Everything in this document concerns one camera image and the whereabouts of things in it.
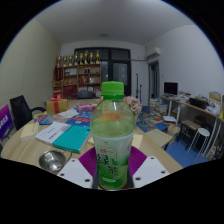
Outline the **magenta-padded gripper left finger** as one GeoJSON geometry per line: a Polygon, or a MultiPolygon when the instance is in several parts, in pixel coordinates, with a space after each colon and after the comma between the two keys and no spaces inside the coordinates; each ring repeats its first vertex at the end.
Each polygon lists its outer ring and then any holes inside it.
{"type": "Polygon", "coordinates": [[[79,159],[71,158],[58,176],[83,188],[97,189],[99,175],[95,148],[91,148],[79,159]]]}

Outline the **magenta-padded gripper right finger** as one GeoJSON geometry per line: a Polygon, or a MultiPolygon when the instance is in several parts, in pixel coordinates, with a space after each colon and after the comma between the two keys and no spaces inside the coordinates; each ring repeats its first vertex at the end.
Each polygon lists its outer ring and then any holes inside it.
{"type": "Polygon", "coordinates": [[[146,156],[139,149],[131,147],[127,181],[129,188],[141,188],[167,175],[169,172],[155,156],[146,156]]]}

